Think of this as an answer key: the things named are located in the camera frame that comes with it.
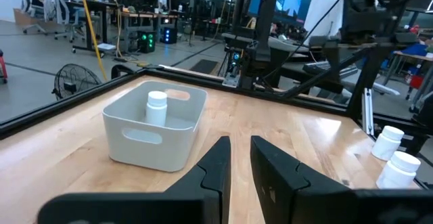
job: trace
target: metal bracket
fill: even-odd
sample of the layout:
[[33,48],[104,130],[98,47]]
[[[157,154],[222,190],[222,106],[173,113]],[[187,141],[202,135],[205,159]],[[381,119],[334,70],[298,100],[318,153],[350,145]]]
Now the metal bracket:
[[373,124],[373,101],[371,99],[371,89],[364,88],[363,93],[363,130],[366,134],[374,136]]

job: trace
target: robot workstation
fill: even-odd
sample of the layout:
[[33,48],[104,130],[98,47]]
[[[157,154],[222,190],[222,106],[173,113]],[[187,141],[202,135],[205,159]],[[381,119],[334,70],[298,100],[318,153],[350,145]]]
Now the robot workstation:
[[[6,181],[0,183],[5,191],[0,219],[39,224],[433,223],[433,192],[414,175],[408,187],[377,189],[388,163],[371,155],[385,126],[410,135],[401,139],[401,146],[412,156],[432,130],[429,103],[413,119],[373,113],[371,108],[382,61],[396,47],[416,42],[415,34],[398,29],[410,0],[336,0],[344,2],[340,37],[309,37],[309,48],[320,49],[330,68],[287,91],[274,85],[285,61],[275,60],[269,45],[276,1],[260,0],[256,26],[249,29],[240,25],[245,0],[237,0],[226,36],[245,41],[248,33],[252,41],[223,76],[167,66],[132,72],[117,65],[107,85],[23,118],[21,128],[11,125],[11,136],[0,148],[0,156],[6,155],[4,165],[13,166],[4,168]],[[340,59],[339,50],[348,46],[356,49]],[[302,94],[323,81],[339,81],[341,70],[363,58],[347,105]],[[128,75],[119,76],[121,72]],[[111,103],[131,97],[128,92],[148,80],[187,85],[207,96],[202,113],[190,113],[201,118],[200,130],[180,170],[167,173],[111,160],[135,154],[113,157],[115,142],[106,143],[104,123],[108,135],[110,127],[116,130],[108,125],[115,119],[110,113],[116,102]],[[139,129],[127,123],[136,133],[130,138],[140,136]],[[30,137],[37,142],[23,150]],[[9,146],[15,151],[7,154]]]

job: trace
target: white plastic bin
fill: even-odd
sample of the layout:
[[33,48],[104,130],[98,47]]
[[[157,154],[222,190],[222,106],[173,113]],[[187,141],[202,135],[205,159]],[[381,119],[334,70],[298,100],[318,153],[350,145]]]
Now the white plastic bin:
[[[186,95],[173,98],[168,92],[165,127],[144,123],[150,91],[180,91],[177,94]],[[110,158],[161,171],[181,170],[196,138],[206,97],[202,89],[144,82],[104,108]]]

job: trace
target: computer tower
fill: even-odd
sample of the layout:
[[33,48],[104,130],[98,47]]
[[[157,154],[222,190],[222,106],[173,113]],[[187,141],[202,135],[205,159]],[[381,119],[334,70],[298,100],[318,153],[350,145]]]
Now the computer tower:
[[161,42],[174,44],[177,42],[177,28],[164,28],[161,36]]
[[155,51],[155,32],[143,32],[139,31],[137,48],[142,53],[149,53]]

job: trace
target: white bottle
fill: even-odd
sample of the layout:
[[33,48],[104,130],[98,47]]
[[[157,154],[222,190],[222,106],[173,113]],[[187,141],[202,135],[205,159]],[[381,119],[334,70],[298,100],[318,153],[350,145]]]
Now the white bottle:
[[395,152],[389,160],[376,185],[380,189],[403,189],[411,185],[421,162],[404,152]]
[[167,117],[167,94],[150,91],[147,95],[145,123],[164,127]]
[[380,160],[390,160],[398,149],[405,133],[398,128],[385,126],[371,149],[371,153]]

